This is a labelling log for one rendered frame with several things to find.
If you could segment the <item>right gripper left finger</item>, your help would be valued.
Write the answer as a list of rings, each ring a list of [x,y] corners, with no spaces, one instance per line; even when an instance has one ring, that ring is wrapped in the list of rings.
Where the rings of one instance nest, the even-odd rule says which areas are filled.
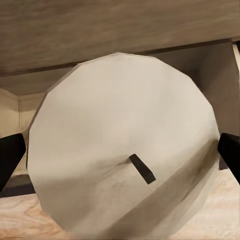
[[[0,138],[0,193],[26,153],[22,133]]]

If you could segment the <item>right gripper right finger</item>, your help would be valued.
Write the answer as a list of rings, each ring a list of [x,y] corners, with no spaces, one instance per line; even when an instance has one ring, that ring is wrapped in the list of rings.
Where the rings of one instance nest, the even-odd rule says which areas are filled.
[[[218,151],[240,184],[240,136],[222,133]]]

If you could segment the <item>pillar candle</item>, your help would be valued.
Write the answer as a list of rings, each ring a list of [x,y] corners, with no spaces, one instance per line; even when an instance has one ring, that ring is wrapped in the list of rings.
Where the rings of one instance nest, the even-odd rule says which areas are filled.
[[[78,240],[162,240],[205,205],[218,178],[212,105],[157,57],[77,64],[28,126],[26,169],[41,208]]]

